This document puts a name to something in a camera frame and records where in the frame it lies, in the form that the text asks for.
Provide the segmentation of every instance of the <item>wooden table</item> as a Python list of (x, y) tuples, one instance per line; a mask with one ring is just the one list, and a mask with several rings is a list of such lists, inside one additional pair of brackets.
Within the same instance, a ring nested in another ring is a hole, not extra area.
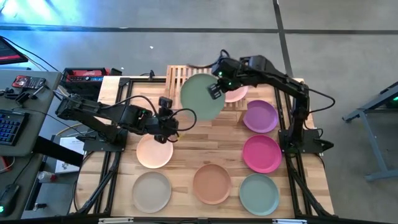
[[(99, 101), (112, 105), (116, 99), (119, 77), (105, 77), (103, 80)], [(157, 105), (159, 96), (164, 95), (164, 83), (135, 83), (132, 95), (145, 95)], [(282, 105), (287, 114), (284, 95)], [(259, 85), (250, 88), (247, 94), (248, 101), (265, 100), (276, 108), (274, 88), (269, 85)], [(150, 108), (143, 99), (136, 98), (132, 104)], [(243, 179), (253, 171), (244, 163), (241, 155), (242, 146), (249, 137), (256, 133), (250, 131), (243, 123), (238, 123), (237, 112), (223, 111), (213, 121), (198, 122), (197, 125), (184, 133), (179, 142), (174, 143), (174, 154), (170, 162), (156, 169), (165, 174), (172, 184), (172, 197), (165, 208), (156, 213), (143, 213), (132, 203), (132, 186), (135, 180), (143, 173), (152, 171), (143, 167), (137, 160), (136, 147), (141, 138), (136, 134), (129, 134), (126, 150), (122, 155), (118, 171), (113, 209), (111, 215), (129, 217), (218, 217), (218, 218), (264, 218), (247, 212), (239, 201), (239, 186)], [(310, 115), (307, 125), (313, 128)], [(278, 142), (278, 126), (267, 133)], [(94, 153), (84, 164), (77, 183), (76, 198), (80, 208), (97, 187), (103, 152)], [(315, 155), (303, 154), (302, 160), (305, 169), (308, 188), (326, 211), (333, 213), (328, 184), (322, 163)], [(192, 192), (192, 181), (195, 171), (204, 164), (218, 164), (226, 168), (231, 176), (233, 188), (230, 196), (221, 204), (207, 205), (201, 203)], [(285, 159), (277, 170), (268, 174), (277, 184), (280, 195), (279, 206), (276, 211), (266, 218), (294, 217), (292, 199), (290, 196), (289, 181)], [(302, 193), (298, 185), (300, 208), (304, 211)], [(104, 191), (102, 207), (106, 203), (108, 187)]]

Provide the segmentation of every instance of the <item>desk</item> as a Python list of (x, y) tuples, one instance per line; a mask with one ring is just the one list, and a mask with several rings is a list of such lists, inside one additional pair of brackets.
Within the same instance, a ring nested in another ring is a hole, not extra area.
[[(105, 77), (99, 93), (99, 101), (112, 105), (116, 98), (118, 83), (119, 77)], [(159, 96), (164, 95), (164, 92), (164, 83), (135, 83), (132, 95), (145, 95), (156, 105)], [(269, 85), (250, 88), (246, 96), (248, 101), (265, 100), (276, 108), (274, 88)], [(133, 99), (131, 103), (150, 108), (148, 103), (140, 98)], [(238, 123), (238, 118), (237, 112), (223, 111), (213, 121), (197, 122), (193, 129), (184, 133), (179, 142), (174, 143), (174, 154), (170, 162), (166, 166), (156, 169), (170, 179), (172, 197), (168, 205), (156, 213), (142, 213), (132, 204), (132, 186), (135, 180), (141, 174), (152, 171), (152, 169), (143, 167), (137, 160), (136, 147), (141, 136), (129, 133), (126, 150), (122, 154), (118, 170), (111, 216), (264, 218), (247, 212), (239, 201), (239, 186), (246, 176), (253, 173), (243, 162), (241, 150), (244, 142), (255, 133), (245, 127), (243, 123)], [(311, 115), (307, 125), (309, 128), (313, 128)], [(278, 129), (279, 126), (267, 135), (277, 140)], [(76, 191), (79, 207), (84, 204), (98, 185), (103, 157), (104, 153), (96, 152), (82, 167)], [(328, 212), (333, 213), (326, 175), (321, 161), (316, 156), (308, 154), (303, 154), (302, 160), (308, 188), (323, 207)], [(192, 180), (195, 171), (209, 163), (226, 168), (233, 183), (230, 196), (218, 205), (201, 203), (192, 192)], [(268, 176), (278, 186), (280, 203), (277, 210), (266, 218), (294, 217), (285, 159), (282, 159), (280, 167)], [(298, 195), (300, 208), (304, 211), (303, 198), (299, 189)], [(105, 203), (106, 196), (103, 197), (102, 209), (104, 209)]]
[[(19, 71), (19, 70), (0, 70), (0, 89), (10, 87), (17, 75), (28, 75), (31, 77), (42, 77), (46, 79), (46, 85), (51, 89), (57, 89), (58, 83), (61, 79), (61, 73), (58, 72), (33, 72), (33, 71)], [(27, 100), (24, 105), (28, 109), (38, 110), (44, 113), (50, 108), (50, 104), (53, 99), (53, 93), (51, 90), (45, 90), (40, 92), (37, 96), (37, 100)], [(4, 110), (11, 110), (15, 107), (19, 107), (14, 100), (8, 100), (0, 96), (0, 107)], [(45, 115), (34, 111), (26, 111), (30, 113), (29, 120), (21, 133), (19, 140), (15, 146), (3, 146), (0, 145), (0, 155), (2, 156), (14, 156), (20, 155), (19, 149), (28, 149), (25, 155), (16, 157), (15, 163), (12, 166), (10, 172), (0, 174), (0, 190), (4, 189), (6, 185), (11, 184), (17, 177), (22, 168), (26, 165), (30, 159), (30, 151), (33, 150), (37, 136), (39, 135), (40, 129), (42, 128)], [(17, 198), (17, 205), (14, 212), (8, 217), (0, 217), (0, 220), (15, 220), (20, 219), (22, 212), (25, 209), (26, 201), (29, 197), (30, 190), (32, 189), (34, 180), (37, 176), (37, 171), (42, 163), (43, 155), (34, 154), (29, 165), (25, 168), (21, 176), (19, 177), (17, 184), (20, 185), (19, 195)]]

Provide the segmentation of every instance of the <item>computer keyboard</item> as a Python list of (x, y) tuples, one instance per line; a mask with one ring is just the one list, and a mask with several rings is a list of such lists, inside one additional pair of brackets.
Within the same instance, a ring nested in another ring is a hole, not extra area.
[(29, 113), (0, 110), (0, 144), (14, 146), (28, 117)]

